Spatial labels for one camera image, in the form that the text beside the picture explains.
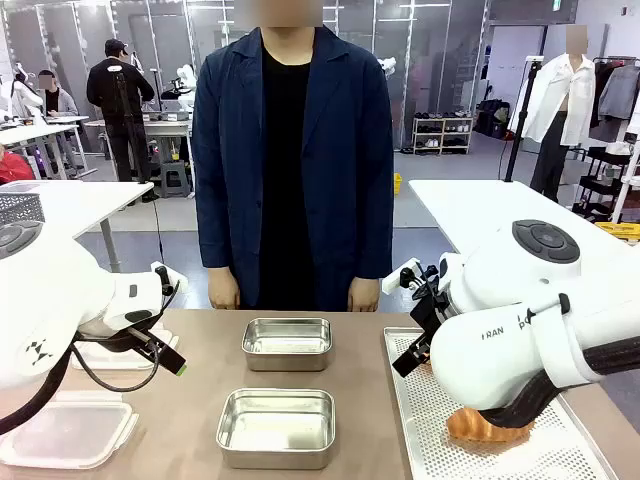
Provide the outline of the person's left hand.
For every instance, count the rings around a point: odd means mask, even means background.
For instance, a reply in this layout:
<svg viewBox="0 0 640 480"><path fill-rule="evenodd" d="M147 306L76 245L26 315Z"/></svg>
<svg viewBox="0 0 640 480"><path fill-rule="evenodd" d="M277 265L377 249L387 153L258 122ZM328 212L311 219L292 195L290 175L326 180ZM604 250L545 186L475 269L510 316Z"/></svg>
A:
<svg viewBox="0 0 640 480"><path fill-rule="evenodd" d="M380 299L380 280L355 277L347 298L349 312L376 312Z"/></svg>

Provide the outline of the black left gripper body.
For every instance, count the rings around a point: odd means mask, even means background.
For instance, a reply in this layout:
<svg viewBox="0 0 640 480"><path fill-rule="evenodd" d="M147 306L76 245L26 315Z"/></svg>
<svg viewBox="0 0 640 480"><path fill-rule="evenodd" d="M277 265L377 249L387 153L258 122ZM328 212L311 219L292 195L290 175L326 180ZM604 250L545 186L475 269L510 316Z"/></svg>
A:
<svg viewBox="0 0 640 480"><path fill-rule="evenodd" d="M132 350L144 358L164 358L168 352L168 344L156 334L148 330L134 327L126 329Z"/></svg>

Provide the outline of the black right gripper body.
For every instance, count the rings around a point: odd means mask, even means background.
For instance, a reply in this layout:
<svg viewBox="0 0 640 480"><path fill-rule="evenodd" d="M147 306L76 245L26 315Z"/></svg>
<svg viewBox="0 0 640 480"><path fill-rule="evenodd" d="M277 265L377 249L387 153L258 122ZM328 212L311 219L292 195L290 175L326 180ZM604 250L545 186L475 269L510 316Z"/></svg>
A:
<svg viewBox="0 0 640 480"><path fill-rule="evenodd" d="M451 303L447 292L438 293L429 286L420 287L412 298L417 301L410 312L411 318L422 328L423 333L417 339L418 346L430 346L441 324L458 311Z"/></svg>

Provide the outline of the person's right hand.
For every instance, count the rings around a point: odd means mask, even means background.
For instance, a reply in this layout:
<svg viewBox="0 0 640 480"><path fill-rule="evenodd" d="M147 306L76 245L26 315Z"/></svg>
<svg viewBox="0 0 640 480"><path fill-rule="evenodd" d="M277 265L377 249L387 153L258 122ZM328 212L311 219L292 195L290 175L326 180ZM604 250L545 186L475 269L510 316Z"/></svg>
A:
<svg viewBox="0 0 640 480"><path fill-rule="evenodd" d="M208 270L208 297L213 308L237 310L240 307L240 290L230 269Z"/></svg>

